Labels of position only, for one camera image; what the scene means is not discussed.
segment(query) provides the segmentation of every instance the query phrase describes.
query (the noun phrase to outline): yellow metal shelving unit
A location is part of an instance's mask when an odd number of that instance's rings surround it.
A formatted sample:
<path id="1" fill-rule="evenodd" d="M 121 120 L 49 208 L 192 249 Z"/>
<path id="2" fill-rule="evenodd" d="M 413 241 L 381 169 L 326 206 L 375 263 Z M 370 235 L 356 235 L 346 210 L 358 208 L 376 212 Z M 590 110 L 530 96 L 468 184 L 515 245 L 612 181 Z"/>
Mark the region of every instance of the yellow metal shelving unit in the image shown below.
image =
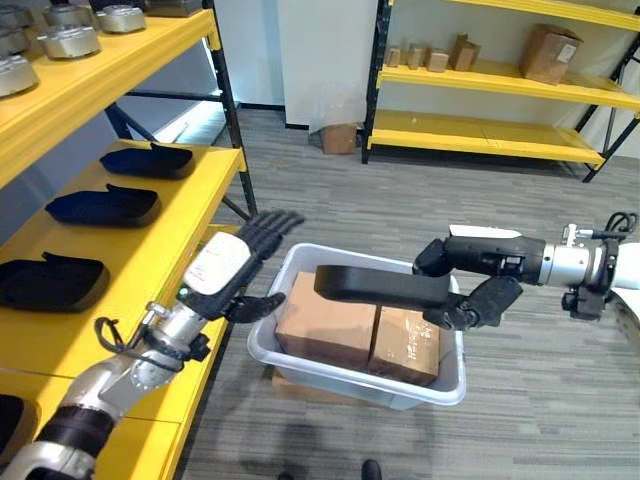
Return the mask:
<path id="1" fill-rule="evenodd" d="M 369 148 L 375 144 L 602 163 L 573 130 L 425 113 L 378 110 L 369 142 Z"/>
<path id="2" fill-rule="evenodd" d="M 640 111 L 640 97 L 626 93 L 608 78 L 568 73 L 559 85 L 547 85 L 523 78 L 515 65 L 486 60 L 478 60 L 473 70 L 467 72 L 448 69 L 434 73 L 426 68 L 411 70 L 406 65 L 385 65 L 378 75 L 378 87 L 384 82 L 465 88 Z"/>
<path id="3" fill-rule="evenodd" d="M 96 159 L 59 194 L 104 190 L 107 183 L 153 190 L 158 193 L 162 210 L 151 225 L 135 229 L 70 226 L 57 223 L 41 210 L 0 248 L 0 263 L 35 260 L 48 251 L 100 260 L 111 276 L 104 296 L 81 313 L 0 308 L 0 393 L 34 402 L 39 409 L 38 430 L 51 417 L 73 378 L 111 355 L 100 347 L 93 331 L 96 318 L 118 319 L 122 336 L 128 338 L 146 312 L 147 302 L 167 304 L 175 297 L 191 256 L 202 239 L 209 238 L 215 230 L 209 222 L 220 203 L 239 210 L 224 197 L 235 175 L 241 177 L 249 211 L 255 212 L 214 13 L 211 8 L 189 18 L 147 17 L 147 28 L 141 32 L 100 33 L 102 51 L 77 61 L 54 62 L 32 51 L 29 59 L 40 84 L 0 100 L 2 188 L 86 121 L 105 108 L 109 113 L 108 108 L 118 98 L 206 37 L 222 92 L 216 101 L 225 105 L 234 145 L 234 148 L 182 145 L 193 152 L 196 162 L 194 172 L 183 180 L 115 175 Z M 144 95 L 162 97 L 166 93 L 144 92 Z M 176 94 L 170 98 L 189 95 Z M 214 96 L 197 97 L 208 100 Z M 119 119 L 119 123 L 109 118 L 121 135 L 129 133 L 129 126 L 136 128 L 126 118 Z M 149 143 L 119 140 L 110 150 L 127 147 L 149 148 Z M 188 362 L 172 383 L 143 399 L 128 413 L 98 459 L 98 480 L 173 477 L 226 328 L 225 319 L 210 322 L 203 330 L 212 350 L 205 361 Z"/>
<path id="4" fill-rule="evenodd" d="M 102 51 L 78 61 L 30 52 L 40 84 L 0 102 L 0 187 L 210 34 L 217 35 L 215 21 L 205 10 L 189 18 L 147 17 L 145 30 L 128 35 L 99 33 Z"/>
<path id="5" fill-rule="evenodd" d="M 624 30 L 640 31 L 640 17 L 606 8 L 580 5 L 561 0 L 447 0 L 449 2 L 506 8 L 521 12 L 539 13 L 553 17 L 570 18 Z"/>
<path id="6" fill-rule="evenodd" d="M 640 31 L 640 15 L 557 0 L 447 1 L 555 15 Z M 640 123 L 640 117 L 637 117 L 611 146 L 608 134 L 602 154 L 579 136 L 598 106 L 640 112 L 640 97 L 625 92 L 619 85 L 626 65 L 634 59 L 640 61 L 634 57 L 634 52 L 640 48 L 640 35 L 610 78 L 569 73 L 559 85 L 547 85 L 523 78 L 515 65 L 482 60 L 471 71 L 447 69 L 443 73 L 434 73 L 423 67 L 411 70 L 404 65 L 388 67 L 383 64 L 393 4 L 393 0 L 378 2 L 362 142 L 363 163 L 368 162 L 374 145 L 430 148 L 584 163 L 591 170 L 584 180 L 589 182 Z M 376 111 L 378 90 L 387 82 L 524 95 L 585 103 L 590 107 L 575 130 L 477 118 Z"/>

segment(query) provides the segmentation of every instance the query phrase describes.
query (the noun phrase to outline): small cardboard box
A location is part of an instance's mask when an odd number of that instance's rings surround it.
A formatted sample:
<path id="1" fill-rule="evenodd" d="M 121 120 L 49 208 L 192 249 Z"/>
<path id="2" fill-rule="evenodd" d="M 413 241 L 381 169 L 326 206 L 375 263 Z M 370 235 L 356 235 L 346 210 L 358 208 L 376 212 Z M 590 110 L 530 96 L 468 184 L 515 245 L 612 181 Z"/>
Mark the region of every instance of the small cardboard box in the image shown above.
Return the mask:
<path id="1" fill-rule="evenodd" d="M 468 35 L 458 35 L 456 44 L 453 47 L 449 63 L 451 68 L 459 71 L 471 70 L 473 64 L 478 59 L 480 53 L 480 45 L 476 45 L 469 41 Z"/>
<path id="2" fill-rule="evenodd" d="M 440 328 L 422 313 L 399 308 L 376 310 L 376 329 L 369 371 L 415 385 L 427 385 L 438 376 Z"/>
<path id="3" fill-rule="evenodd" d="M 400 47 L 389 47 L 387 52 L 387 67 L 397 67 L 400 65 Z"/>
<path id="4" fill-rule="evenodd" d="M 407 66 L 411 70 L 417 70 L 424 63 L 425 48 L 416 43 L 412 43 L 409 46 L 409 52 L 407 53 Z"/>
<path id="5" fill-rule="evenodd" d="M 300 272 L 276 328 L 283 350 L 297 357 L 365 370 L 373 335 L 373 305 L 325 300 L 315 274 Z"/>
<path id="6" fill-rule="evenodd" d="M 356 126 L 353 124 L 324 127 L 320 136 L 322 151 L 326 155 L 348 154 L 356 151 Z"/>
<path id="7" fill-rule="evenodd" d="M 536 25 L 520 62 L 522 75 L 550 85 L 559 84 L 582 43 L 566 28 Z"/>
<path id="8" fill-rule="evenodd" d="M 442 73 L 449 64 L 449 55 L 439 48 L 429 47 L 424 64 L 430 72 Z"/>

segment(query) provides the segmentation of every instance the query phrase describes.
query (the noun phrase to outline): shoe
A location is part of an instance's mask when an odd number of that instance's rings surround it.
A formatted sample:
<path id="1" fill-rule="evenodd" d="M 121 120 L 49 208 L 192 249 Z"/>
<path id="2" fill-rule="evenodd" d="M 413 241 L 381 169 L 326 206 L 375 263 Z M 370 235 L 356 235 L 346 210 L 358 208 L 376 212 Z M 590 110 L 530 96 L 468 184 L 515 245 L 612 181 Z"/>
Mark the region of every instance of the shoe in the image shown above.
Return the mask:
<path id="1" fill-rule="evenodd" d="M 382 471 L 378 462 L 367 460 L 362 464 L 362 480 L 382 480 Z"/>

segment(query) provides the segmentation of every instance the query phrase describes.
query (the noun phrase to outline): gray carpet floor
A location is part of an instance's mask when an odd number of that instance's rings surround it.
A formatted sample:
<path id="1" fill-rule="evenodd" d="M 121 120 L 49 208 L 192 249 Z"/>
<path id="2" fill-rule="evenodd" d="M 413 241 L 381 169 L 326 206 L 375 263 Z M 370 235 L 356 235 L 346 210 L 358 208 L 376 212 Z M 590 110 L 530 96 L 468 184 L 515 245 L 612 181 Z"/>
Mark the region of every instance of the gray carpet floor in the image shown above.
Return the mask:
<path id="1" fill-rule="evenodd" d="M 287 237 L 252 290 L 264 293 L 291 245 L 314 242 L 411 261 L 450 223 L 560 240 L 562 226 L 598 225 L 640 209 L 640 163 L 614 159 L 589 185 L 586 169 L 520 158 L 419 152 L 325 156 L 283 114 L 241 110 L 262 209 L 307 222 Z M 204 127 L 189 141 L 207 143 Z M 226 134 L 221 145 L 228 144 Z M 242 201 L 239 182 L 230 197 Z M 221 211 L 221 221 L 233 216 Z M 458 276 L 463 291 L 480 278 Z M 608 312 L 571 321 L 562 290 L 527 287 L 500 328 L 465 334 L 468 393 L 455 407 L 376 407 L 277 398 L 271 370 L 249 357 L 250 327 L 233 330 L 210 381 L 176 478 L 358 479 L 377 459 L 385 478 L 640 478 L 638 356 Z"/>

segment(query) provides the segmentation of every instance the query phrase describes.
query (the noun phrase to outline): silver metal part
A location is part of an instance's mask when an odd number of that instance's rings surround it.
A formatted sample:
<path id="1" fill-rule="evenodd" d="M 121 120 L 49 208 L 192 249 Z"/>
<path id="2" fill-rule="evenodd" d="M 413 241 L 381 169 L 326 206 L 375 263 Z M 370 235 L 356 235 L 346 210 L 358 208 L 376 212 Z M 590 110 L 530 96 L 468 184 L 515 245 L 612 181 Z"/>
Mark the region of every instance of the silver metal part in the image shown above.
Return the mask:
<path id="1" fill-rule="evenodd" d="M 0 5 L 0 27 L 25 28 L 33 25 L 33 15 L 20 5 Z"/>
<path id="2" fill-rule="evenodd" d="M 21 28 L 0 28 L 0 57 L 15 55 L 29 48 L 29 39 Z"/>
<path id="3" fill-rule="evenodd" d="M 171 314 L 167 318 L 158 320 L 152 330 L 158 340 L 170 339 L 170 345 L 179 350 L 189 349 L 200 330 L 207 324 L 207 319 L 186 307 L 181 302 L 176 302 L 171 308 Z"/>
<path id="4" fill-rule="evenodd" d="M 189 344 L 207 324 L 205 319 L 180 302 L 176 302 L 171 310 L 155 303 L 149 304 L 148 308 L 153 316 L 156 312 L 160 314 L 155 322 L 149 314 L 144 317 L 143 322 L 148 325 L 150 334 L 183 352 L 189 351 Z M 102 410 L 118 422 L 147 393 L 169 383 L 176 375 L 173 370 L 183 366 L 181 360 L 154 350 L 144 339 L 131 353 L 133 356 L 114 355 L 83 372 L 73 381 L 61 405 Z"/>
<path id="5" fill-rule="evenodd" d="M 576 238 L 593 238 L 593 230 L 581 228 L 576 232 Z"/>
<path id="6" fill-rule="evenodd" d="M 142 10 L 129 5 L 110 5 L 96 13 L 100 28 L 109 33 L 129 33 L 146 28 Z"/>
<path id="7" fill-rule="evenodd" d="M 593 251 L 593 260 L 591 261 L 591 271 L 588 272 L 589 278 L 586 279 L 586 283 L 588 285 L 594 285 L 597 283 L 598 278 L 600 277 L 600 262 L 602 261 L 602 255 L 604 254 L 604 250 L 600 247 L 597 247 Z"/>
<path id="8" fill-rule="evenodd" d="M 588 248 L 548 244 L 544 249 L 538 283 L 555 287 L 580 285 L 590 276 L 594 257 Z"/>
<path id="9" fill-rule="evenodd" d="M 93 25 L 91 10 L 79 5 L 51 5 L 42 11 L 44 19 L 51 27 L 54 25 Z"/>
<path id="10" fill-rule="evenodd" d="M 38 469 L 60 473 L 65 478 L 91 478 L 96 461 L 88 453 L 57 443 L 38 441 L 20 449 L 6 470 L 2 480 L 25 480 Z"/>
<path id="11" fill-rule="evenodd" d="M 13 95 L 38 83 L 31 64 L 21 55 L 0 58 L 0 97 Z"/>
<path id="12" fill-rule="evenodd" d="M 562 241 L 567 247 L 573 247 L 575 245 L 577 230 L 578 226 L 575 223 L 570 223 L 564 227 L 564 231 L 562 232 Z"/>
<path id="13" fill-rule="evenodd" d="M 80 58 L 100 51 L 93 27 L 57 25 L 39 35 L 38 40 L 51 59 Z"/>
<path id="14" fill-rule="evenodd" d="M 147 303 L 147 310 L 160 318 L 169 318 L 169 315 L 171 315 L 171 310 L 156 302 Z"/>
<path id="15" fill-rule="evenodd" d="M 182 362 L 141 342 L 134 352 L 174 370 Z M 119 422 L 147 393 L 168 383 L 175 372 L 140 358 L 117 354 L 85 370 L 71 384 L 60 405 L 78 405 L 107 413 Z"/>

